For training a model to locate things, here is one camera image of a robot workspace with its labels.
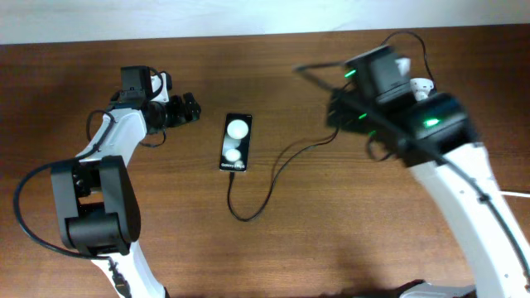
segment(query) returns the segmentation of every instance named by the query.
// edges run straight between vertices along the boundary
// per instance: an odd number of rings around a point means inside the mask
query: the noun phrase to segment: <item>black cable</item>
[[[301,144],[303,142],[323,142],[323,141],[327,141],[328,139],[330,139],[330,137],[333,137],[333,135],[329,135],[329,136],[326,136],[326,137],[321,137],[321,138],[318,138],[318,139],[306,139],[306,138],[303,138],[303,139],[295,141],[295,142],[291,143],[289,146],[285,147],[282,150],[282,152],[278,155],[276,160],[274,161],[274,166],[272,167],[272,171],[271,171],[271,183],[274,180],[274,176],[275,176],[275,173],[276,173],[276,167],[277,167],[278,162],[287,153],[287,151],[289,151],[289,149],[291,149],[295,145]]]
[[[119,99],[119,95],[122,93],[122,90],[118,90],[114,92],[113,96],[110,98],[110,102],[117,101]]]
[[[125,280],[125,277],[118,271],[118,264],[112,258],[108,260],[108,270],[113,273],[114,288],[125,298],[133,298],[131,295],[131,286]]]
[[[298,65],[293,68],[293,71],[296,71],[299,73],[304,79],[307,79],[308,81],[312,82],[313,84],[318,85],[324,90],[333,91],[334,86],[332,84],[327,83],[323,79],[317,77],[316,75],[308,72],[309,69],[319,69],[319,68],[326,68],[326,67],[332,67],[332,66],[341,66],[344,65],[343,61],[337,61],[337,62],[330,62],[330,63],[319,63],[319,64],[313,64],[313,65]]]
[[[114,125],[115,121],[114,121],[114,116],[109,113],[109,112],[106,112],[104,110],[94,110],[92,112],[90,112],[89,116],[86,118],[86,138],[90,141],[92,141],[92,136],[90,136],[90,124],[92,123],[92,118],[94,117],[95,114],[97,113],[102,113],[103,115],[107,115],[109,118],[110,118],[110,122],[112,123],[112,125]]]
[[[394,154],[392,152],[388,152],[382,157],[375,156],[373,153],[372,145],[375,142],[375,137],[370,136],[368,140],[366,141],[366,154],[368,154],[368,157],[370,157],[373,161],[386,161],[388,158],[392,157]]]
[[[164,139],[162,140],[161,143],[149,144],[149,143],[140,142],[140,145],[142,145],[144,147],[149,147],[149,148],[156,148],[156,147],[162,146],[166,142],[166,129],[162,129],[162,135],[164,135]]]
[[[156,96],[160,95],[160,93],[162,92],[162,88],[164,88],[164,79],[162,79],[162,75],[158,72],[158,70],[155,70],[152,67],[149,67],[149,70],[152,71],[160,80],[160,87],[158,87],[157,91],[155,91],[155,93],[152,94],[151,98],[147,100],[154,99]]]
[[[422,37],[419,36],[417,33],[415,32],[412,32],[412,31],[408,31],[408,30],[400,30],[400,31],[395,31],[393,32],[391,35],[389,35],[382,43],[381,43],[381,46],[384,46],[387,44],[388,40],[390,40],[392,37],[398,35],[398,34],[408,34],[410,36],[414,36],[416,37],[417,40],[420,41],[420,43],[422,44],[422,49],[423,49],[423,62],[425,63],[425,69],[427,70],[427,73],[429,74],[429,78],[431,79],[432,83],[434,84],[434,89],[436,90],[436,81],[434,80],[434,77],[432,76],[432,72],[431,72],[431,68],[429,67],[429,62],[427,60],[427,49],[426,49],[426,46],[425,46],[425,41],[423,41]]]
[[[286,169],[287,165],[289,165],[289,163],[295,159],[297,156],[299,156],[302,152],[304,151],[308,151],[312,148],[315,148],[315,147],[318,147],[318,146],[322,146],[322,145],[327,145],[329,143],[331,143],[333,140],[335,140],[335,138],[337,137],[337,134],[339,134],[339,129],[337,128],[335,130],[335,132],[330,135],[330,139],[328,141],[325,141],[325,142],[319,142],[319,143],[316,143],[316,144],[313,144],[313,145],[310,145],[308,147],[305,147],[303,149],[301,149],[299,152],[295,153],[293,156],[291,156],[284,164],[283,166],[280,168],[280,170],[278,170],[278,172],[276,173],[276,175],[274,176],[274,179],[272,180],[272,183],[271,183],[271,188],[269,189],[268,191],[268,194],[267,194],[267,198],[263,201],[263,204],[261,205],[261,207],[259,207],[258,211],[250,216],[250,217],[247,217],[247,218],[242,218],[240,217],[239,215],[237,215],[235,212],[234,212],[234,208],[232,207],[232,202],[230,200],[230,192],[232,191],[232,184],[234,183],[234,177],[235,177],[235,173],[234,172],[230,172],[230,176],[229,176],[229,190],[228,190],[228,194],[227,194],[227,204],[229,206],[229,210],[230,210],[230,213],[240,222],[244,222],[244,223],[247,223],[251,220],[254,220],[256,219],[264,210],[265,210],[265,207],[267,207],[267,204],[268,204],[268,201],[271,199],[271,195],[272,195],[272,191],[274,190],[274,186],[276,186],[276,182],[278,180],[278,177],[280,176],[280,174],[283,172],[283,170]]]
[[[295,71],[302,74],[305,69],[304,67],[298,67],[295,69]],[[308,79],[311,82],[315,83],[316,80],[319,81],[319,84],[316,84],[317,86],[321,87],[324,90],[329,91],[329,86],[331,84],[328,84],[324,80],[320,78],[312,78]],[[348,94],[343,89],[333,88],[331,90],[333,93],[333,98],[339,99],[341,96],[347,96]],[[408,133],[403,131],[400,127],[393,124],[391,121],[387,120],[382,114],[378,113],[377,111],[371,109],[369,106],[365,106],[361,104],[360,102],[357,102],[355,100],[347,100],[344,101],[344,103],[348,104],[353,110],[356,110],[359,113],[365,113],[370,120],[373,122],[385,127],[390,132],[393,132],[397,137],[402,138],[404,141],[406,141],[408,144],[413,145],[420,151],[423,151],[426,153],[430,158],[432,158],[435,162],[437,162],[440,165],[447,165],[450,169],[452,169],[462,180],[464,180],[468,185],[473,188],[477,194],[479,194],[479,201],[481,203],[486,203],[488,205],[488,208],[492,212],[495,219],[498,221],[500,228],[503,230],[504,234],[508,238],[508,241],[510,242],[510,245],[512,246],[519,263],[521,264],[521,267],[523,267],[524,270],[524,276],[527,279],[527,286],[526,290],[530,291],[530,264],[528,264],[528,260],[525,258],[523,250],[519,246],[517,239],[515,236],[513,236],[512,231],[509,229],[509,226],[504,221],[502,215],[499,213],[499,211],[495,208],[493,203],[491,202],[491,198],[488,194],[486,194],[476,183],[474,179],[471,179],[462,169],[460,169],[456,164],[446,159],[438,150],[433,148],[430,144],[425,143],[424,141],[417,140],[414,137],[411,137]]]

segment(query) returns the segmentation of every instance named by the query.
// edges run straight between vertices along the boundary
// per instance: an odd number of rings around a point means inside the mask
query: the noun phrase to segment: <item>green led light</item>
[[[423,122],[423,126],[426,127],[426,128],[429,128],[429,127],[433,127],[433,126],[437,125],[438,123],[440,123],[440,119],[431,118],[431,119],[425,120]]]
[[[348,74],[345,74],[344,77],[345,78],[349,78],[350,76],[354,75],[354,73],[356,73],[356,72],[357,72],[357,70],[352,70]]]

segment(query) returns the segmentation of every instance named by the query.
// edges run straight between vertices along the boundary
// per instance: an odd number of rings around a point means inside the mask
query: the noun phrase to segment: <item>wood grain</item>
[[[530,191],[530,26],[417,32],[439,89],[456,94],[482,132],[500,185]],[[236,209],[251,214],[283,148],[332,133],[323,124],[328,94],[297,78],[292,66],[348,59],[389,33],[2,46],[0,296],[116,296],[92,264],[32,243],[15,222],[11,196],[30,169],[86,146],[84,120],[106,106],[124,65],[166,70],[174,92],[192,91],[203,109],[199,122],[169,130],[164,146],[139,147],[128,167],[142,211],[142,249],[172,297],[318,296],[416,278],[472,283],[433,201],[399,161],[371,162],[364,137],[341,133],[295,160],[258,221],[237,222],[226,207],[228,174],[217,169],[224,115],[253,115],[249,171],[236,176],[233,192]],[[405,36],[393,44],[414,59],[413,74],[425,76],[419,45]],[[340,84],[340,73],[322,75]],[[530,201],[508,202],[528,235]],[[49,174],[24,189],[22,210],[37,234],[60,243]]]

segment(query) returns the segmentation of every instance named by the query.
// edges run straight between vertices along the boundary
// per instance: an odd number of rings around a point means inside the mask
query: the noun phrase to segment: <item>black wire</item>
[[[114,92],[113,96],[110,98],[110,102],[117,101],[119,99],[119,95],[122,93],[122,90],[118,90]]]
[[[162,75],[158,72],[158,70],[155,70],[152,67],[149,67],[149,70],[152,71],[160,80],[160,87],[158,87],[157,91],[155,91],[155,93],[152,94],[151,98],[148,99],[151,100],[154,99],[156,96],[160,95],[160,93],[162,92],[162,88],[164,88],[164,79],[162,79]]]
[[[140,142],[140,145],[142,145],[144,147],[149,147],[149,148],[156,148],[156,147],[162,146],[166,142],[166,129],[162,129],[162,135],[164,135],[164,139],[162,140],[161,143],[149,144],[149,143]]]
[[[394,155],[392,152],[388,152],[387,154],[385,154],[382,157],[375,156],[375,154],[373,153],[373,148],[372,148],[372,145],[373,145],[374,142],[375,142],[375,137],[374,136],[370,136],[368,138],[368,140],[366,141],[366,154],[368,154],[368,157],[370,157],[371,160],[373,160],[373,161],[386,161],[388,158],[390,158],[390,157],[392,157]]]
[[[323,79],[317,77],[316,75],[308,72],[309,69],[319,69],[319,68],[326,68],[326,67],[332,67],[332,66],[341,66],[344,65],[343,61],[337,61],[337,62],[330,62],[330,63],[319,63],[319,64],[313,64],[313,65],[298,65],[293,68],[293,71],[300,74],[304,79],[307,79],[311,81],[314,84],[317,84],[319,87],[321,87],[324,90],[333,91],[335,87],[332,84],[327,83]]]
[[[508,224],[504,221],[503,216],[499,213],[497,208],[495,208],[494,203],[491,200],[485,201],[486,205],[489,208],[489,211],[494,215],[494,217],[497,219],[499,224],[501,225],[502,230],[504,231],[510,231],[510,227]],[[528,268],[530,265],[528,265],[528,260],[524,257],[523,249],[519,245],[513,245],[514,243],[517,243],[517,239],[515,239],[515,236],[511,233],[506,233],[506,236],[509,239],[509,242],[512,244],[513,250],[515,250],[515,254],[518,257],[519,262],[523,265],[523,267]],[[526,270],[524,276],[527,278],[528,281],[528,273],[529,270]]]
[[[429,62],[427,60],[427,49],[426,49],[426,46],[425,46],[425,41],[423,41],[422,37],[419,36],[417,33],[415,32],[412,32],[412,31],[408,31],[408,30],[400,30],[400,31],[395,31],[393,32],[391,35],[389,35],[382,43],[381,43],[381,46],[384,46],[387,44],[388,40],[390,40],[392,37],[398,35],[398,34],[408,34],[410,36],[414,36],[416,37],[417,40],[420,41],[420,43],[422,44],[422,49],[423,49],[423,62],[425,63],[425,69],[427,70],[427,73],[429,74],[429,78],[431,79],[432,83],[434,84],[434,89],[436,90],[436,81],[434,80],[434,77],[432,76],[432,72],[431,72],[431,68],[429,67]]]
[[[78,253],[78,252],[71,252],[71,251],[66,250],[64,248],[59,248],[56,245],[48,243],[47,241],[39,238],[27,226],[26,222],[24,221],[24,218],[22,217],[22,212],[21,212],[21,209],[20,209],[20,194],[22,192],[22,189],[24,188],[24,185],[26,185],[26,183],[33,176],[35,176],[36,174],[38,174],[38,173],[40,173],[40,172],[42,172],[44,170],[50,169],[50,168],[52,168],[54,166],[61,166],[61,165],[64,165],[64,164],[69,164],[69,163],[76,163],[76,162],[78,162],[78,161],[80,161],[80,160],[82,160],[82,159],[84,159],[84,158],[86,158],[88,156],[91,156],[92,154],[94,154],[101,147],[101,145],[103,144],[105,138],[107,137],[108,133],[110,132],[110,130],[112,129],[112,127],[114,125],[114,116],[111,113],[105,112],[103,110],[93,111],[89,115],[89,118],[87,119],[87,126],[89,125],[89,120],[91,120],[91,116],[93,116],[95,113],[104,113],[105,115],[110,117],[110,122],[108,123],[108,126],[105,129],[103,135],[93,145],[92,149],[90,149],[85,154],[82,154],[82,155],[74,157],[74,158],[70,158],[70,159],[63,160],[63,161],[55,161],[55,162],[51,162],[51,163],[45,164],[43,166],[39,166],[36,169],[34,169],[34,170],[30,171],[29,173],[27,173],[26,176],[24,176],[24,178],[22,178],[22,180],[18,184],[17,188],[15,189],[15,193],[13,195],[13,210],[15,212],[15,218],[17,219],[17,222],[20,224],[20,226],[22,228],[22,231],[24,231],[24,233],[26,233],[26,235],[31,240],[33,240],[35,243],[41,245],[42,247],[44,247],[46,249],[49,249],[52,252],[58,252],[58,253],[60,253],[62,255],[65,255],[67,257],[77,257],[77,258],[85,259],[85,260],[107,260],[107,261],[109,261],[111,259],[110,257],[90,256],[90,255],[84,255],[84,254],[81,254],[81,253]]]
[[[125,280],[125,277],[118,271],[118,264],[112,258],[108,260],[108,270],[113,273],[114,288],[125,298],[133,298],[131,295],[131,286]]]
[[[268,194],[267,194],[267,198],[263,201],[263,204],[261,205],[261,207],[258,209],[258,211],[250,216],[250,217],[247,217],[247,218],[242,218],[240,217],[239,215],[237,215],[235,212],[234,212],[234,208],[232,207],[232,202],[230,200],[230,192],[232,191],[232,184],[234,183],[234,177],[235,177],[235,173],[234,172],[230,172],[230,176],[229,176],[229,191],[228,191],[228,194],[227,194],[227,204],[229,206],[229,210],[230,210],[230,213],[240,222],[244,222],[244,223],[247,223],[251,220],[254,220],[256,219],[264,210],[265,210],[265,207],[267,207],[267,204],[268,204],[268,201],[271,199],[271,195],[272,195],[272,191],[274,190],[274,186],[276,186],[276,182],[278,180],[278,177],[280,176],[280,174],[283,172],[283,170],[286,169],[287,165],[289,165],[289,163],[295,159],[297,156],[299,156],[302,152],[304,151],[308,151],[312,148],[315,148],[315,147],[318,147],[318,146],[322,146],[322,145],[327,145],[329,143],[331,143],[333,140],[335,140],[335,138],[337,137],[337,134],[339,134],[339,129],[337,128],[335,130],[335,132],[333,132],[332,135],[330,135],[330,139],[328,141],[325,141],[325,142],[319,142],[319,143],[316,143],[316,144],[313,144],[313,145],[310,145],[308,147],[305,147],[303,149],[301,149],[299,152],[295,153],[293,156],[291,156],[284,164],[283,166],[280,168],[280,170],[278,170],[278,172],[276,173],[276,175],[274,176],[274,179],[272,180],[272,183],[271,183],[271,188],[269,189],[268,191]]]
[[[107,115],[110,117],[110,122],[112,123],[112,125],[114,125],[114,116],[109,113],[109,112],[106,112],[104,110],[94,110],[92,112],[90,112],[89,116],[86,118],[86,138],[90,141],[92,141],[92,136],[90,136],[90,124],[92,123],[92,118],[94,117],[95,114],[97,113],[102,113],[103,115]]]

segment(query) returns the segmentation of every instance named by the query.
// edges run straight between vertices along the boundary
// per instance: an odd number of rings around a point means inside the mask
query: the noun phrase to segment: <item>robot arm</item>
[[[333,88],[306,72],[342,65],[351,89]],[[470,264],[481,298],[530,297],[530,247],[499,192],[488,154],[467,112],[432,81],[408,78],[407,60],[382,46],[342,63],[295,69],[333,95],[327,123],[373,137],[397,154],[441,209]],[[401,298],[464,297],[474,287],[400,288]]]
[[[114,97],[103,123],[84,156],[103,139],[99,149],[79,163],[51,170],[55,207],[63,244],[84,255],[108,257],[93,260],[114,284],[121,297],[169,297],[152,275],[139,244],[140,210],[127,173],[134,149],[147,135],[199,119],[200,106],[191,94],[169,97],[171,76],[150,76],[146,66],[122,68],[123,90]],[[84,204],[93,193],[104,201]]]

